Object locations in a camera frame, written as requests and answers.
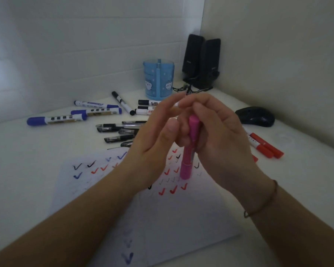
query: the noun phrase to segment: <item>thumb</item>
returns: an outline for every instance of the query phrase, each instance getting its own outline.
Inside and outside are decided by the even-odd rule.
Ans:
[[[179,132],[179,122],[175,118],[170,118],[161,130],[156,143],[150,151],[156,156],[167,157],[169,149],[176,140]]]
[[[193,103],[193,111],[198,116],[199,120],[204,124],[208,135],[225,135],[225,126],[215,111],[198,102]]]

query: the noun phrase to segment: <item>blue pen holder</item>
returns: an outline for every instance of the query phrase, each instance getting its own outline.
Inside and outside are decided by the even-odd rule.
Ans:
[[[172,94],[174,63],[154,59],[143,62],[146,96],[151,100],[163,100]]]

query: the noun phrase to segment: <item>black mouse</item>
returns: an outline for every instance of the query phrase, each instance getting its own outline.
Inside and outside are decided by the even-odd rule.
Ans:
[[[275,116],[262,107],[247,107],[235,112],[242,124],[270,127],[275,123]]]

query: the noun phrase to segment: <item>bracelet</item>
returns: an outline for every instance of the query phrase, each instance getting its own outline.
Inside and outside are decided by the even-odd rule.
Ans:
[[[271,204],[271,202],[275,199],[276,197],[276,194],[277,194],[277,187],[278,187],[278,183],[276,180],[273,180],[275,182],[275,189],[273,191],[273,193],[271,194],[271,196],[268,198],[268,200],[263,204],[261,205],[260,208],[258,208],[256,211],[254,212],[251,212],[251,213],[247,213],[246,211],[244,211],[244,218],[248,218],[252,215],[255,215],[257,213],[259,213],[260,211],[262,211],[263,209],[265,209],[267,206],[269,206]]]

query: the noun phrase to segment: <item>white paper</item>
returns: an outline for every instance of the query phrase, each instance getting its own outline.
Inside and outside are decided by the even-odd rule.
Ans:
[[[50,214],[112,171],[128,150],[115,148],[65,162]],[[134,197],[89,266],[151,266],[239,233],[197,156],[191,178],[179,177],[182,156],[183,148],[174,144],[160,178]]]

